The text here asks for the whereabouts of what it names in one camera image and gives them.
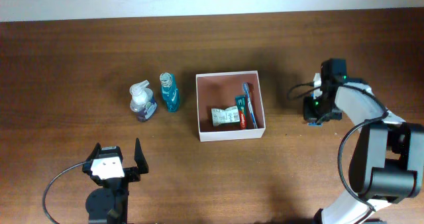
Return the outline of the teal mouthwash bottle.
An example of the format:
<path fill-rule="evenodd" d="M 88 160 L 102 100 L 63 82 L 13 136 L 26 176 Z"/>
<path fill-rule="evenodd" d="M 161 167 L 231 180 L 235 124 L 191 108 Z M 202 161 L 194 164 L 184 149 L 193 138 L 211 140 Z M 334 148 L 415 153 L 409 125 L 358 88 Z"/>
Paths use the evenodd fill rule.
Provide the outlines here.
<path fill-rule="evenodd" d="M 162 99 L 169 112 L 174 113 L 180 106 L 180 93 L 173 74 L 164 72 L 160 75 Z"/>

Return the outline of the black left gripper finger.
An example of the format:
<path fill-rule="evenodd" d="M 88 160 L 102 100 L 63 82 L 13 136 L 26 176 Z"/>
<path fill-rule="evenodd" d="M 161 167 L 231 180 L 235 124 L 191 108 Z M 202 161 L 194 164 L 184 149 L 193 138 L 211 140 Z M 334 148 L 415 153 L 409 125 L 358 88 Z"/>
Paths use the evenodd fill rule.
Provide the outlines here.
<path fill-rule="evenodd" d="M 136 138 L 135 140 L 134 161 L 136 162 L 139 174 L 149 173 L 149 167 L 142 152 L 139 138 Z"/>
<path fill-rule="evenodd" d="M 87 157 L 87 161 L 91 161 L 93 159 L 96 159 L 99 155 L 99 151 L 101 150 L 101 145 L 99 143 L 97 143 L 94 147 L 94 149 L 92 150 L 92 152 L 90 153 L 90 155 Z"/>

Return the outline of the blue white capped toothbrush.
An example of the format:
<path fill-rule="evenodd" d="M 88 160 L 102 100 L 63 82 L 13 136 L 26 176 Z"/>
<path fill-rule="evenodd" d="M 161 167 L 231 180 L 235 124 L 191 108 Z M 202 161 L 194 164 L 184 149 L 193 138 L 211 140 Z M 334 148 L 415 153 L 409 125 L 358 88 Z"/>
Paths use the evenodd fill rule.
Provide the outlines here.
<path fill-rule="evenodd" d="M 256 118 L 254 116 L 254 109 L 253 109 L 251 98 L 250 98 L 250 90 L 249 90 L 248 83 L 244 82 L 242 84 L 242 88 L 243 88 L 243 91 L 245 92 L 245 95 L 246 95 L 246 98 L 247 98 L 248 109 L 249 109 L 250 116 L 251 116 L 251 119 L 252 119 L 253 127 L 255 129 L 257 129 L 258 128 L 258 125 L 257 125 L 257 122 L 256 122 Z"/>

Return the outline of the pink cardboard box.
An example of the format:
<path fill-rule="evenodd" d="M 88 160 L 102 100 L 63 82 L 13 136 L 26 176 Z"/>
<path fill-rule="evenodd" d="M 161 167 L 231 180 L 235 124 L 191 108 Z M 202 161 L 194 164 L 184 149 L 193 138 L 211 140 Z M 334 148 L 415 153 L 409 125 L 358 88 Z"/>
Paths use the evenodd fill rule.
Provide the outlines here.
<path fill-rule="evenodd" d="M 264 106 L 257 71 L 221 72 L 198 74 L 195 77 L 197 96 L 197 124 L 201 142 L 259 139 L 266 130 Z M 226 109 L 236 105 L 235 97 L 244 94 L 242 85 L 247 83 L 254 117 L 255 129 L 250 115 L 246 116 L 246 129 L 238 125 L 213 126 L 212 108 Z"/>

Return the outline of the green white soap packet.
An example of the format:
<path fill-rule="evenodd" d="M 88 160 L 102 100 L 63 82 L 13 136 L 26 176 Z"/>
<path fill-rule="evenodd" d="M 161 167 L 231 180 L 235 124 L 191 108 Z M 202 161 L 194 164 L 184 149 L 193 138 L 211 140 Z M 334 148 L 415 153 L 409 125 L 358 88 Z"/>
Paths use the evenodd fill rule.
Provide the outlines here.
<path fill-rule="evenodd" d="M 240 116 L 237 106 L 228 107 L 226 109 L 212 108 L 211 115 L 214 127 L 240 122 Z"/>

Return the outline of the clear hand soap pump bottle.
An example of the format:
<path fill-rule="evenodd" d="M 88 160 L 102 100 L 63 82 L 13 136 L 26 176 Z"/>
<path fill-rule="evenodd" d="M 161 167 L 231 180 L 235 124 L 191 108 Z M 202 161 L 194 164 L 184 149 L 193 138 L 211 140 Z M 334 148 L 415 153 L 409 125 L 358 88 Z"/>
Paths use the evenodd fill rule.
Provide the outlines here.
<path fill-rule="evenodd" d="M 132 96 L 130 108 L 140 122 L 149 120 L 156 112 L 158 106 L 153 91 L 148 87 L 149 85 L 149 81 L 144 80 L 133 84 L 129 89 Z"/>

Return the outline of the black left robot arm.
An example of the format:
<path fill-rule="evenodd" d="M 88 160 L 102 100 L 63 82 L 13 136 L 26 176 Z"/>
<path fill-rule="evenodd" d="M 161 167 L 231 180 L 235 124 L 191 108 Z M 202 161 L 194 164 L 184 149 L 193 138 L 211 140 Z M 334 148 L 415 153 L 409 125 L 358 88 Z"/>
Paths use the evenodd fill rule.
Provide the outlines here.
<path fill-rule="evenodd" d="M 139 182 L 142 174 L 149 173 L 139 139 L 135 140 L 134 161 L 135 166 L 125 168 L 118 146 L 95 145 L 82 167 L 82 172 L 99 186 L 85 201 L 89 223 L 127 222 L 129 184 Z"/>

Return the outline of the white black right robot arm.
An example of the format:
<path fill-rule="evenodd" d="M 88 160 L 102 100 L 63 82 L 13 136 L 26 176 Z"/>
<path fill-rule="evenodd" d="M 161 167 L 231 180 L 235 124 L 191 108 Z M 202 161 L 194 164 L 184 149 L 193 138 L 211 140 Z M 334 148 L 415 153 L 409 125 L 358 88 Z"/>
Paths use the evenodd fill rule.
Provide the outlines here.
<path fill-rule="evenodd" d="M 377 211 L 416 197 L 423 185 L 423 125 L 393 114 L 360 78 L 331 58 L 309 83 L 303 117 L 319 126 L 343 114 L 353 128 L 342 138 L 337 168 L 344 192 L 319 209 L 314 223 L 369 223 Z"/>

